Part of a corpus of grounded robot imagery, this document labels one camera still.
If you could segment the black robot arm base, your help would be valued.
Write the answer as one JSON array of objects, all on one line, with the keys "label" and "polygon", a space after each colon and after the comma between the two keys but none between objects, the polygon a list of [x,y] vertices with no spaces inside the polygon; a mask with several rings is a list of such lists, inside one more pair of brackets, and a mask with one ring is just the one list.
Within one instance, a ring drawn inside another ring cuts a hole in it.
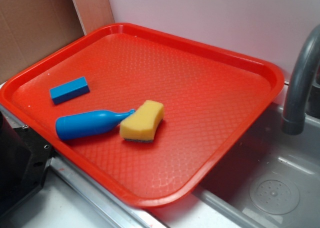
[{"label": "black robot arm base", "polygon": [[0,115],[0,216],[44,186],[53,147],[29,126],[13,128]]}]

